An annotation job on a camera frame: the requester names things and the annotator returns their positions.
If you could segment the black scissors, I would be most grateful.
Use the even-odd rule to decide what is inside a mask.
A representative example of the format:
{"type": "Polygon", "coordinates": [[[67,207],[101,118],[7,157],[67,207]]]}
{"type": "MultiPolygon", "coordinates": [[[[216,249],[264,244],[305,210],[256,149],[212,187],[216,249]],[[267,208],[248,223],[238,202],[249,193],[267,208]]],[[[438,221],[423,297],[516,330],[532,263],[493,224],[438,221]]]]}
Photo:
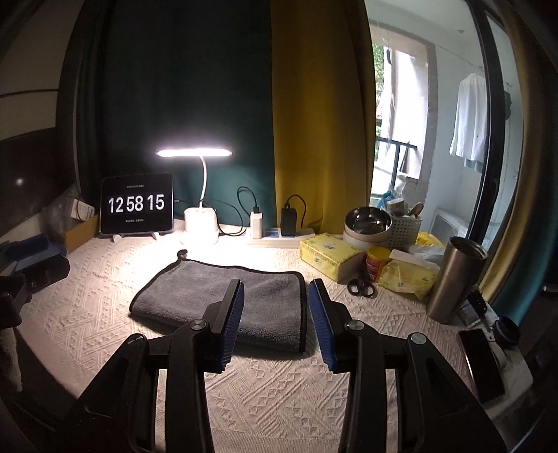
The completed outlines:
{"type": "Polygon", "coordinates": [[[358,277],[352,278],[346,285],[348,293],[353,296],[376,298],[377,290],[367,273],[361,273],[358,277]]]}

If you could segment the cardboard box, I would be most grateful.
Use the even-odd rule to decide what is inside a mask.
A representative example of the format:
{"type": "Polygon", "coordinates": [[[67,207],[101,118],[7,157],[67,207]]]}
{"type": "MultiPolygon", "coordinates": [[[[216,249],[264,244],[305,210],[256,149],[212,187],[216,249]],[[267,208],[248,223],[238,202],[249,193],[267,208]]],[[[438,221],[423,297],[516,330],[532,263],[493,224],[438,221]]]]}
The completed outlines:
{"type": "Polygon", "coordinates": [[[86,244],[87,241],[97,236],[98,221],[99,216],[95,215],[64,233],[63,241],[69,253],[73,253],[77,248],[80,248],[81,245],[86,244]]]}

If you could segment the white textured tablecloth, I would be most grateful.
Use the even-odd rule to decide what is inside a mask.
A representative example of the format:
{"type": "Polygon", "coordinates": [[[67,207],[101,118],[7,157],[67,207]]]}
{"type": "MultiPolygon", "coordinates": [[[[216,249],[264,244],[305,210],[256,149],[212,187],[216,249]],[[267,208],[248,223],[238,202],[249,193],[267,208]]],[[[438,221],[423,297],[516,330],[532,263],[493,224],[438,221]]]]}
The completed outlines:
{"type": "MultiPolygon", "coordinates": [[[[133,316],[130,303],[185,248],[182,222],[159,238],[87,241],[70,254],[68,277],[24,306],[19,334],[48,373],[78,396],[130,334],[151,338],[170,332],[167,325],[133,316]]],[[[425,334],[458,375],[467,377],[458,339],[461,323],[439,324],[414,297],[386,289],[367,299],[334,281],[326,288],[353,317],[382,334],[425,334]]],[[[205,377],[217,451],[337,450],[348,378],[328,371],[313,332],[306,341],[301,353],[237,344],[225,371],[205,377]]]]}

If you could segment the yellow wet wipes pack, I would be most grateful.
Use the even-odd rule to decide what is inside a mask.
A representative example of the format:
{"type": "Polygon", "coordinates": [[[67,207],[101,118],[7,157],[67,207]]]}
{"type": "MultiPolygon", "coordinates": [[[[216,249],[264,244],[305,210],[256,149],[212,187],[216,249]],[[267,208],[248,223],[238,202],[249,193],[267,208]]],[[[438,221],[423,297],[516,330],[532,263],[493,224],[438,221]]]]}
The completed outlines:
{"type": "Polygon", "coordinates": [[[377,284],[394,293],[413,294],[424,299],[436,280],[432,270],[400,260],[391,260],[382,269],[377,284]]]}

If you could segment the yellow tissue box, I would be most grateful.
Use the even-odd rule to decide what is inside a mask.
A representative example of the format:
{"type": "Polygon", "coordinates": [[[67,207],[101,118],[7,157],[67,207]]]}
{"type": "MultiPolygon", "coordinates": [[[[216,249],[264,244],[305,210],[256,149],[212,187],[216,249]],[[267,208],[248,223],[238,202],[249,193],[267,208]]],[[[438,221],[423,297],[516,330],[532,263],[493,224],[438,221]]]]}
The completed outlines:
{"type": "Polygon", "coordinates": [[[346,241],[322,233],[300,241],[300,259],[337,283],[357,274],[364,253],[346,241]]]}

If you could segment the yellow red can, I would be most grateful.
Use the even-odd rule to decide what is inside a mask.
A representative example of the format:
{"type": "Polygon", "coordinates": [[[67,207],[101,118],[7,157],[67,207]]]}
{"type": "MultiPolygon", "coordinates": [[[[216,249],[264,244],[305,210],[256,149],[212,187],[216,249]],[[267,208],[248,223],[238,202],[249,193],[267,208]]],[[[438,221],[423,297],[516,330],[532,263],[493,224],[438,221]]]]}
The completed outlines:
{"type": "Polygon", "coordinates": [[[384,266],[390,261],[391,251],[389,248],[379,245],[371,245],[367,251],[366,272],[369,280],[376,282],[384,266]]]}

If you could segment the steel bowl on stack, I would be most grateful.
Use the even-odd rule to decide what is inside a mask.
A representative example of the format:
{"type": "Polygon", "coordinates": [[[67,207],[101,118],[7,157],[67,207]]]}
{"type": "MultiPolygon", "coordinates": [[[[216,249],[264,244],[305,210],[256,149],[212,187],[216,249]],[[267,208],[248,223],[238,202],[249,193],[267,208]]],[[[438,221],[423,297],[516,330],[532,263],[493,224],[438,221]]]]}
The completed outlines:
{"type": "Polygon", "coordinates": [[[366,251],[371,245],[385,245],[392,236],[392,216],[383,209],[361,207],[350,210],[344,218],[343,241],[366,251]]]}

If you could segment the tablet showing clock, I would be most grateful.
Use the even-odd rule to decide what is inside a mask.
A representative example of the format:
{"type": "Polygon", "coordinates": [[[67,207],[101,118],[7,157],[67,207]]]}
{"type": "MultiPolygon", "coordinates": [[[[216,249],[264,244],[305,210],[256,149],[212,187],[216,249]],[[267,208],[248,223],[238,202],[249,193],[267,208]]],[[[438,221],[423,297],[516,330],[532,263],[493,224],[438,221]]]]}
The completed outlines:
{"type": "Polygon", "coordinates": [[[173,177],[168,173],[106,177],[100,192],[100,234],[173,231],[173,195],[173,177]]]}

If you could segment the white perforated basket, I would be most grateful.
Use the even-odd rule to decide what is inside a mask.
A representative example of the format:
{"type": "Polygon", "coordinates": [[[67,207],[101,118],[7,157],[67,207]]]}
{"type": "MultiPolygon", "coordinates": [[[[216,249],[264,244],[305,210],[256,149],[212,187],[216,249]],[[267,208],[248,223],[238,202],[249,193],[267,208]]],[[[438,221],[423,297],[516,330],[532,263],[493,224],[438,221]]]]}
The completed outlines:
{"type": "Polygon", "coordinates": [[[393,216],[388,247],[407,251],[416,242],[422,219],[413,216],[393,216]]]}

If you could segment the stainless steel tumbler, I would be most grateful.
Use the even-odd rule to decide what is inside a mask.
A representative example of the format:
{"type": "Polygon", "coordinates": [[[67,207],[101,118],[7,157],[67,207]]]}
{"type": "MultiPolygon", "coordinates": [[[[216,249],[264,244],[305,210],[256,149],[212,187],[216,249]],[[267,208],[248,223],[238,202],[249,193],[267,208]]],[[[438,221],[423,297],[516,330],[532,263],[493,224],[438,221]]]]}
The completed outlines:
{"type": "Polygon", "coordinates": [[[447,324],[478,283],[486,260],[487,252],[479,244],[463,237],[451,237],[428,300],[427,315],[438,323],[447,324]]]}

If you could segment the white charger adapter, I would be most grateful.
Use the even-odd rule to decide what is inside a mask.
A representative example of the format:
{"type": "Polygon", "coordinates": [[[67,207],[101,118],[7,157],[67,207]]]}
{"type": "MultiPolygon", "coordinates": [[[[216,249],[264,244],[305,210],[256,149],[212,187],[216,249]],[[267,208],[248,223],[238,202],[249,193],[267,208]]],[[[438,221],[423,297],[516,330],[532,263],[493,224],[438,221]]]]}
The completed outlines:
{"type": "Polygon", "coordinates": [[[251,237],[260,240],[263,236],[263,213],[260,210],[251,212],[251,237]]]}

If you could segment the black smartphone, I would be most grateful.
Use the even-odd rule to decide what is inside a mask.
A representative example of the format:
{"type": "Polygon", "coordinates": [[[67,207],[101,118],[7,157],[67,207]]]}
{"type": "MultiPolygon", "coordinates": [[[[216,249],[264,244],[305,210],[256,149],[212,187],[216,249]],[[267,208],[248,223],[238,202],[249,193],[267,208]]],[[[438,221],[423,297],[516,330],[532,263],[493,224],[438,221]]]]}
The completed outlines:
{"type": "Polygon", "coordinates": [[[504,396],[505,387],[497,360],[484,332],[481,329],[462,330],[458,339],[478,401],[487,404],[504,396]]]}

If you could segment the black power bank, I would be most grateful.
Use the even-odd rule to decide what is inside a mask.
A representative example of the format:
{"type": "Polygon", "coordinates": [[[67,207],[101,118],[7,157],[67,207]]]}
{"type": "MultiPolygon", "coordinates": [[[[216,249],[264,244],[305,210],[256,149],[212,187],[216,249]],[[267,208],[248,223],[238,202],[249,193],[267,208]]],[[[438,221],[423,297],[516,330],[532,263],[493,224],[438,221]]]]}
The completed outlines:
{"type": "Polygon", "coordinates": [[[304,207],[302,220],[300,221],[300,227],[304,225],[304,218],[307,213],[307,203],[304,198],[298,193],[292,194],[287,201],[284,203],[284,207],[281,209],[281,234],[283,237],[295,237],[297,233],[297,210],[291,207],[291,200],[293,198],[298,198],[304,207]]]}

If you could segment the right yellow teal curtain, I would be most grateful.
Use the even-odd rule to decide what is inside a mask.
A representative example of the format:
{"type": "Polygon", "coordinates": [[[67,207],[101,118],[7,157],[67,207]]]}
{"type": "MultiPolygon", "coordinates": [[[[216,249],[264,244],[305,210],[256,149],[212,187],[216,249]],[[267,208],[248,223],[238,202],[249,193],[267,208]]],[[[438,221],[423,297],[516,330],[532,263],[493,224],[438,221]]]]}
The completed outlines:
{"type": "Polygon", "coordinates": [[[557,39],[539,1],[499,1],[523,112],[512,205],[481,289],[500,316],[520,324],[557,252],[557,39]]]}

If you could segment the dark green curtain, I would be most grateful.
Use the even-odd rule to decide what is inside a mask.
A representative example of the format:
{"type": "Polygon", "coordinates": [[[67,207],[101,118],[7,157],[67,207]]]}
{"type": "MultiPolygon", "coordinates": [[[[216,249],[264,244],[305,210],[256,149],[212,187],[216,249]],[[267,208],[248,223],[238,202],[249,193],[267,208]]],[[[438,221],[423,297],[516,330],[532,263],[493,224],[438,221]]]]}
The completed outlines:
{"type": "Polygon", "coordinates": [[[237,202],[276,221],[267,1],[87,1],[72,39],[81,194],[108,176],[169,172],[182,206],[237,202]]]}

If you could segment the white hanging shirt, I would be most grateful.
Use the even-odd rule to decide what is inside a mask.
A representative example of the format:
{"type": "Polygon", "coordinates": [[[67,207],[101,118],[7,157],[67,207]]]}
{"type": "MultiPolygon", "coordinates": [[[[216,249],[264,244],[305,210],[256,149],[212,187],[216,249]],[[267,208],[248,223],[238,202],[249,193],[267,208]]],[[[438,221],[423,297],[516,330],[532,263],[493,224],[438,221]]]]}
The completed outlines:
{"type": "Polygon", "coordinates": [[[480,171],[487,149],[487,128],[488,100],[485,78],[471,73],[462,79],[459,85],[449,154],[462,158],[466,167],[480,171]]]}

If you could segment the mustard yellow curtain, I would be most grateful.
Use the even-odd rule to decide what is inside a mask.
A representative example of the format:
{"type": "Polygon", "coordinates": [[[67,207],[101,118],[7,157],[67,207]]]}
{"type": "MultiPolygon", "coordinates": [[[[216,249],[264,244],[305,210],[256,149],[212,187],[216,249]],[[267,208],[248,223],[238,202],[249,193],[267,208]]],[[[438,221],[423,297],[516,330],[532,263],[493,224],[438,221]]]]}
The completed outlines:
{"type": "Polygon", "coordinates": [[[376,79],[363,1],[271,2],[275,197],[298,194],[304,224],[343,231],[368,204],[376,143],[376,79]]]}

